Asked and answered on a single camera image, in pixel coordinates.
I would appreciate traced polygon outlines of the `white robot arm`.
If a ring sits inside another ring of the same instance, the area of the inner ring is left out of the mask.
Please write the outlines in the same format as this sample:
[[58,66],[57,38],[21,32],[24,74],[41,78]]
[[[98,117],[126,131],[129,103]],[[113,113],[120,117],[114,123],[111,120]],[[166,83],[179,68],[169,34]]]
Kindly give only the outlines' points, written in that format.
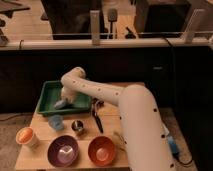
[[62,97],[73,102],[81,92],[118,107],[131,171],[176,171],[153,94],[139,84],[126,87],[87,80],[81,67],[61,78]]

